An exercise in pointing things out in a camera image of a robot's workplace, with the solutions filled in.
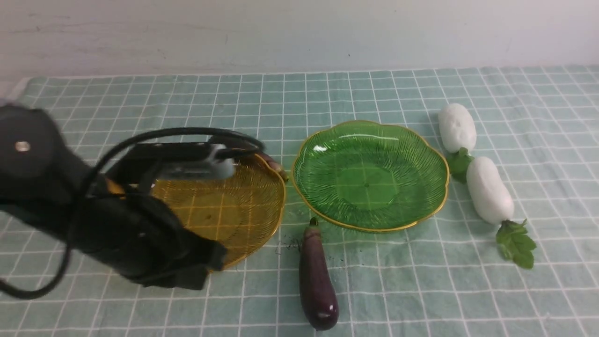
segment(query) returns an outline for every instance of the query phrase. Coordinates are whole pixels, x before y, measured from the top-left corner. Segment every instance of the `black cable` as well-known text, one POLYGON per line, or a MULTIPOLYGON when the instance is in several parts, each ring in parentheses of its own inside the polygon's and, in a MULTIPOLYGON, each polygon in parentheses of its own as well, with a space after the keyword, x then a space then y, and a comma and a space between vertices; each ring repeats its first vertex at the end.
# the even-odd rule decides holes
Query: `black cable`
POLYGON ((87 195, 90 193, 90 189, 93 187, 94 182, 98 178, 102 169, 108 164, 108 162, 116 157, 121 151, 127 149, 130 146, 139 144, 146 140, 162 138, 162 137, 171 137, 171 136, 221 136, 221 137, 229 137, 244 140, 245 142, 254 145, 255 149, 245 150, 247 154, 257 153, 264 151, 264 144, 259 140, 250 137, 248 135, 238 133, 236 131, 217 129, 217 128, 191 128, 191 127, 183 127, 183 128, 168 128, 161 130, 148 131, 145 133, 141 133, 139 135, 133 136, 131 138, 125 139, 119 144, 113 146, 100 160, 92 167, 91 171, 84 177, 79 189, 74 193, 72 205, 70 208, 70 216, 69 216, 69 229, 68 234, 65 241, 65 248, 62 253, 62 259, 60 261, 60 265, 54 277, 43 287, 37 290, 22 290, 16 288, 15 286, 4 282, 4 280, 0 279, 0 291, 8 294, 11 297, 16 297, 22 300, 32 300, 37 299, 46 294, 50 293, 52 290, 58 286, 60 281, 66 274, 66 269, 69 266, 71 260, 71 251, 73 246, 73 238, 75 236, 75 232, 77 229, 77 220, 81 216, 81 210, 83 202, 87 200, 87 195))

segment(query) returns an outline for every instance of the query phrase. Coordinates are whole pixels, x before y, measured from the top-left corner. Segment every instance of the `gold rim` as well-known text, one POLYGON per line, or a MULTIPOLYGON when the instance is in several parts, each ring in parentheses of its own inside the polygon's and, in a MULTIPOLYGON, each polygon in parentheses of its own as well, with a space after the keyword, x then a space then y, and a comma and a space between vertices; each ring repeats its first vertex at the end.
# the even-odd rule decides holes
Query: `gold rim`
POLYGON ((402 125, 394 125, 394 124, 382 124, 382 123, 373 122, 373 121, 367 121, 367 120, 363 120, 363 119, 357 119, 357 120, 354 120, 354 121, 342 122, 342 123, 339 123, 339 124, 337 124, 337 125, 334 125, 334 126, 333 126, 333 127, 331 127, 331 128, 328 128, 328 129, 326 129, 326 130, 320 130, 320 131, 316 131, 315 133, 311 134, 311 135, 310 135, 308 138, 306 138, 306 139, 305 139, 305 140, 302 142, 301 146, 299 147, 299 153, 298 153, 298 155, 295 157, 295 159, 294 159, 294 162, 293 162, 293 164, 292 164, 292 166, 291 166, 291 182, 292 182, 292 184, 293 184, 293 186, 294 186, 294 188, 295 188, 295 191, 297 191, 297 193, 299 194, 299 196, 302 198, 302 200, 304 201, 304 203, 305 203, 305 204, 308 206, 308 208, 309 208, 309 209, 310 209, 312 212, 316 213, 318 216, 320 216, 321 218, 323 218, 324 220, 327 220, 328 222, 330 222, 330 223, 332 223, 332 224, 335 224, 335 225, 338 225, 338 226, 341 226, 341 227, 344 227, 344 228, 349 228, 349 229, 352 229, 352 230, 364 231, 364 232, 367 232, 367 233, 385 233, 385 232, 392 232, 392 231, 400 231, 400 230, 404 230, 404 229, 410 228, 410 227, 412 227, 412 226, 414 226, 414 225, 416 225, 416 224, 418 224, 418 223, 420 223, 420 222, 422 222, 422 221, 424 221, 424 220, 426 220, 426 219, 428 219, 428 218, 432 217, 433 215, 437 214, 437 213, 438 213, 438 212, 441 210, 441 208, 443 208, 443 206, 445 205, 445 202, 447 202, 447 196, 449 195, 449 178, 450 178, 450 174, 449 174, 449 164, 447 163, 447 160, 446 160, 446 159, 445 159, 445 157, 444 157, 444 156, 441 154, 441 152, 439 152, 437 149, 435 149, 434 147, 432 147, 431 145, 429 145, 429 143, 426 141, 426 139, 424 139, 424 137, 422 137, 421 135, 419 135, 419 134, 418 134, 418 133, 416 133, 415 131, 413 131, 413 130, 411 130, 411 129, 407 128, 407 127, 404 127, 404 126, 402 126, 402 125), (436 208, 434 211, 432 211, 432 212, 431 212, 429 215, 427 215, 427 216, 425 216, 425 217, 423 217, 423 218, 421 218, 421 219, 418 219, 418 220, 416 220, 416 221, 414 221, 414 222, 411 222, 411 223, 409 223, 409 224, 407 224, 407 225, 403 225, 403 226, 401 226, 401 227, 395 227, 395 228, 384 228, 384 229, 366 229, 366 228, 362 228, 362 227, 358 227, 358 226, 354 226, 354 225, 350 225, 350 224, 345 224, 345 223, 343 223, 343 222, 340 222, 340 221, 334 220, 334 219, 332 219, 332 218, 330 218, 330 217, 328 217, 328 216, 324 215, 323 213, 319 212, 319 211, 318 211, 318 210, 316 210, 316 209, 315 209, 315 208, 314 208, 312 205, 310 205, 310 203, 308 202, 308 200, 306 200, 306 198, 305 198, 304 194, 303 194, 303 193, 300 191, 300 188, 298 187, 298 185, 297 185, 297 182, 295 181, 295 164, 297 163, 297 161, 298 161, 298 160, 299 160, 299 158, 300 158, 300 153, 301 153, 301 152, 302 152, 302 150, 304 149, 304 146, 305 146, 305 144, 306 144, 306 143, 307 143, 307 142, 308 142, 308 141, 309 141, 309 140, 310 140, 312 137, 314 137, 314 136, 316 136, 316 135, 318 135, 318 134, 321 134, 321 133, 326 133, 326 132, 332 131, 334 128, 336 128, 336 127, 339 127, 340 125, 344 125, 344 124, 352 124, 352 123, 355 123, 355 122, 362 122, 362 123, 363 123, 363 122, 366 122, 366 123, 371 123, 371 124, 380 125, 380 126, 382 126, 382 127, 395 127, 395 128, 402 128, 402 129, 404 129, 404 130, 406 130, 406 131, 408 131, 408 132, 410 132, 410 133, 413 133, 413 134, 415 134, 416 136, 418 136, 418 138, 420 138, 420 140, 421 140, 421 141, 424 143, 424 145, 425 145, 426 147, 428 147, 429 149, 433 150, 433 151, 435 152, 435 154, 437 154, 437 155, 439 156, 439 158, 441 158, 441 160, 443 160, 443 163, 445 164, 445 171, 446 171, 446 173, 447 173, 447 174, 446 174, 446 179, 445 179, 445 196, 443 197, 443 201, 442 201, 442 202, 439 204, 439 206, 438 206, 438 207, 437 207, 437 208, 436 208))
POLYGON ((281 177, 281 175, 276 172, 272 167, 270 167, 270 165, 268 165, 268 163, 262 159, 262 157, 260 157, 257 154, 254 154, 254 157, 257 158, 258 160, 260 160, 261 163, 263 163, 263 165, 272 173, 275 174, 275 176, 277 176, 279 178, 279 182, 281 183, 281 187, 283 188, 283 203, 281 206, 281 209, 279 211, 279 220, 277 221, 277 224, 275 226, 273 226, 273 230, 272 232, 266 236, 266 240, 264 242, 264 244, 262 244, 260 247, 257 247, 256 249, 254 249, 254 251, 248 253, 248 254, 243 254, 241 256, 239 256, 239 258, 223 265, 222 270, 226 270, 229 269, 232 266, 235 266, 237 263, 243 261, 244 259, 248 258, 250 255, 254 254, 256 251, 258 251, 260 248, 264 247, 264 245, 273 238, 274 234, 277 232, 277 230, 279 229, 279 227, 281 226, 281 222, 283 221, 283 211, 285 210, 285 202, 287 200, 287 186, 285 184, 285 181, 283 180, 283 178, 281 177))

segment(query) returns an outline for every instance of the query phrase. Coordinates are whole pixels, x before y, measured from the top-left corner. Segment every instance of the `light green tablecloth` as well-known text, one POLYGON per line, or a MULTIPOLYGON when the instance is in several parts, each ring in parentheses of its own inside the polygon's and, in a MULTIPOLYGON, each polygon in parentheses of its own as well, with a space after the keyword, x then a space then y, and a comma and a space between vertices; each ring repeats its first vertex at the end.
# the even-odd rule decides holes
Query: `light green tablecloth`
MULTIPOLYGON (((78 255, 50 295, 0 296, 0 337, 599 336, 597 66, 36 78, 20 100, 49 109, 90 163, 136 131, 187 125, 257 136, 287 168, 309 134, 351 119, 407 125, 441 149, 436 114, 461 103, 479 133, 473 155, 498 164, 539 247, 533 270, 503 261, 497 228, 453 181, 444 208, 409 230, 325 224, 341 315, 315 334, 292 247, 310 212, 289 184, 277 234, 204 291, 140 288, 78 255)), ((13 284, 46 282, 61 249, 0 215, 0 275, 13 284)))

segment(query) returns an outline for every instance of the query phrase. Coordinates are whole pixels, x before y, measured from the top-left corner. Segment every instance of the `white wall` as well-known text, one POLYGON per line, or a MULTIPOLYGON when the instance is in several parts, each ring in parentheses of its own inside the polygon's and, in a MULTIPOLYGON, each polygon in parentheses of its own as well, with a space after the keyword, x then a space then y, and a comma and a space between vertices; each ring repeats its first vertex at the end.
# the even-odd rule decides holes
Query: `white wall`
POLYGON ((0 79, 599 63, 599 0, 1 0, 0 79))

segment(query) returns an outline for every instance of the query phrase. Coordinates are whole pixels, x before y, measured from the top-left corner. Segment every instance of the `gold plate rim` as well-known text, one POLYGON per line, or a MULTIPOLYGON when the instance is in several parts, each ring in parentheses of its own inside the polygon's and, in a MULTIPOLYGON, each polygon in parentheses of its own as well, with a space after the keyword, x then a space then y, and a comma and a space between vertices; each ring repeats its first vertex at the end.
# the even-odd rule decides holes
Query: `gold plate rim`
POLYGON ((235 266, 239 262, 247 259, 250 255, 254 254, 255 252, 259 251, 261 248, 263 248, 264 245, 266 245, 267 242, 273 238, 274 234, 277 232, 279 227, 281 227, 281 222, 283 222, 285 203, 287 202, 287 187, 286 187, 285 181, 283 180, 281 175, 278 172, 276 172, 272 167, 270 167, 270 165, 268 165, 268 163, 260 155, 254 154, 254 157, 257 158, 258 160, 260 160, 260 162, 263 164, 263 166, 265 166, 267 168, 267 170, 269 170, 272 174, 274 174, 279 179, 279 182, 280 182, 279 186, 283 189, 283 200, 281 203, 281 208, 279 210, 279 219, 277 220, 277 224, 273 226, 273 230, 271 231, 271 233, 269 233, 267 236, 265 236, 265 240, 262 245, 260 245, 259 247, 256 247, 256 249, 254 249, 253 251, 248 252, 246 254, 242 254, 237 259, 232 260, 231 262, 229 262, 227 264, 224 264, 222 267, 222 270, 226 270, 226 269, 231 268, 232 266, 235 266))

